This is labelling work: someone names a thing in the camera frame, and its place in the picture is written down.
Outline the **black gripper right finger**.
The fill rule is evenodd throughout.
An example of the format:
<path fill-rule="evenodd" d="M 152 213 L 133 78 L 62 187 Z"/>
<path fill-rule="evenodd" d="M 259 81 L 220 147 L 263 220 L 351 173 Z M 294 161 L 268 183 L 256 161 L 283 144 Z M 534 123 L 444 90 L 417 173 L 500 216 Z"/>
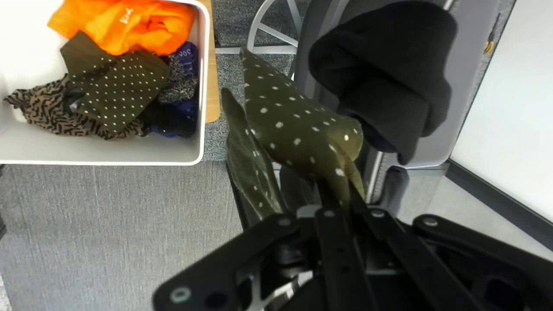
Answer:
<path fill-rule="evenodd" d="M 550 261 L 441 216 L 316 216 L 330 311 L 553 311 Z"/>

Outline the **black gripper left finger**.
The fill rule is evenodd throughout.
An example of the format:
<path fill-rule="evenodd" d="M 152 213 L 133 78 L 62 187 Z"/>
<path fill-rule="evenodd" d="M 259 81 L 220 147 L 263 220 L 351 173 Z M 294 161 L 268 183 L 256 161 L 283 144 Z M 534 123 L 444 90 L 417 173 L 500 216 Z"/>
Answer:
<path fill-rule="evenodd" d="M 315 218 L 275 214 L 163 282 L 154 311 L 323 311 Z"/>

